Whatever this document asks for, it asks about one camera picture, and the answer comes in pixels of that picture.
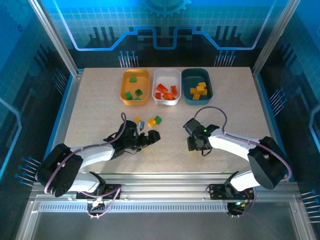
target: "dark teal tray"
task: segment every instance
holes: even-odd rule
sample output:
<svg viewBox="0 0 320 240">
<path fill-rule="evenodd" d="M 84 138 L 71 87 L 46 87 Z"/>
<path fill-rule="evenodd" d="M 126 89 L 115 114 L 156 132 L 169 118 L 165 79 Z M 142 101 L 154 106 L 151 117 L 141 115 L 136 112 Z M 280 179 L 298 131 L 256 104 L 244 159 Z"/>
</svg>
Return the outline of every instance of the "dark teal tray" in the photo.
<svg viewBox="0 0 320 240">
<path fill-rule="evenodd" d="M 187 68 L 181 73 L 182 88 L 184 100 L 189 105 L 204 105 L 207 104 L 213 97 L 213 91 L 209 73 L 203 68 Z M 190 88 L 196 88 L 198 83 L 205 82 L 208 89 L 206 96 L 200 96 L 199 100 L 192 100 L 194 97 L 190 94 Z"/>
</svg>

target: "vent grille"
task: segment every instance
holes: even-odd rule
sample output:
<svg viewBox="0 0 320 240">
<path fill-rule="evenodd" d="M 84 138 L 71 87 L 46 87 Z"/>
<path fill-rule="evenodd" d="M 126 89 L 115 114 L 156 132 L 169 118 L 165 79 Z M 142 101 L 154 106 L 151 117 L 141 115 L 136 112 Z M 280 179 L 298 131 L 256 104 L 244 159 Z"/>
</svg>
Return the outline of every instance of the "vent grille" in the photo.
<svg viewBox="0 0 320 240">
<path fill-rule="evenodd" d="M 92 213 L 101 213 L 106 209 L 102 206 Z M 227 203 L 189 203 L 189 202 L 168 202 L 168 203 L 122 203 L 117 202 L 112 205 L 111 213 L 226 213 Z"/>
<path fill-rule="evenodd" d="M 42 202 L 39 212 L 86 212 L 86 202 Z"/>
<path fill-rule="evenodd" d="M 99 207 L 92 213 L 101 213 L 105 206 Z M 86 212 L 86 202 L 43 202 L 40 212 Z M 226 213 L 225 202 L 115 202 L 111 213 Z"/>
</svg>

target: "orange tray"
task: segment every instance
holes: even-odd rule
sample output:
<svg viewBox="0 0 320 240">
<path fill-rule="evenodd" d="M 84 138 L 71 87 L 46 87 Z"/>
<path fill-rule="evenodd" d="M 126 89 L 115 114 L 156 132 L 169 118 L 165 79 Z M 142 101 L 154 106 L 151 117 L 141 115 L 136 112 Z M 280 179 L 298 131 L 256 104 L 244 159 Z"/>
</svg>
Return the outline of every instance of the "orange tray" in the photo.
<svg viewBox="0 0 320 240">
<path fill-rule="evenodd" d="M 130 82 L 130 78 L 136 77 L 136 82 Z M 126 93 L 130 92 L 133 99 L 137 97 L 136 90 L 140 89 L 142 95 L 139 96 L 141 100 L 128 100 Z M 128 106 L 142 106 L 145 105 L 149 98 L 150 89 L 150 74 L 145 69 L 129 69 L 124 72 L 122 77 L 122 85 L 120 91 L 120 98 L 125 105 Z"/>
</svg>

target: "white tray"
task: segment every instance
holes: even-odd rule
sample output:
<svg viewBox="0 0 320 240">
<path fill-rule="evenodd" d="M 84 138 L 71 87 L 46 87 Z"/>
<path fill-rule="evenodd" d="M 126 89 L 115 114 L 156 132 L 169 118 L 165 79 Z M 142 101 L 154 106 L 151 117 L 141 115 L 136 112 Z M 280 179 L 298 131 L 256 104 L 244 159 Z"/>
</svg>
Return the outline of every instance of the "white tray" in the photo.
<svg viewBox="0 0 320 240">
<path fill-rule="evenodd" d="M 178 94 L 175 96 L 175 100 L 165 100 L 156 98 L 156 88 L 159 84 L 162 84 L 171 93 L 171 86 L 176 86 Z M 176 105 L 181 97 L 181 72 L 174 68 L 159 68 L 154 72 L 153 85 L 152 85 L 152 97 L 154 102 L 159 105 Z"/>
</svg>

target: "orange block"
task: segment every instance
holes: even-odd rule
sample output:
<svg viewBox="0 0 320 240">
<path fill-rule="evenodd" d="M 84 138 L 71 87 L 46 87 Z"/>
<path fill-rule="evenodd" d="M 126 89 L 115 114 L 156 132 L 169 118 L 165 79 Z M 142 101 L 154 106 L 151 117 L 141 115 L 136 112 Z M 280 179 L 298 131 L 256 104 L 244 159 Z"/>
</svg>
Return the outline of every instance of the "orange block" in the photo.
<svg viewBox="0 0 320 240">
<path fill-rule="evenodd" d="M 165 100 L 174 100 L 175 95 L 174 95 L 173 93 L 165 93 L 165 94 L 163 95 L 163 98 L 164 98 Z"/>
<path fill-rule="evenodd" d="M 156 87 L 156 90 L 158 90 L 159 92 L 162 92 L 163 94 L 166 94 L 168 92 L 168 89 L 163 86 L 161 83 Z"/>
<path fill-rule="evenodd" d="M 150 128 L 153 128 L 157 124 L 156 120 L 154 118 L 150 118 L 148 120 L 148 125 Z"/>
<path fill-rule="evenodd" d="M 171 86 L 171 92 L 172 92 L 174 95 L 177 95 L 177 94 L 178 94 L 177 87 L 176 87 L 176 86 Z"/>
<path fill-rule="evenodd" d="M 161 99 L 161 92 L 156 92 L 155 93 L 155 98 L 156 99 Z"/>
</svg>

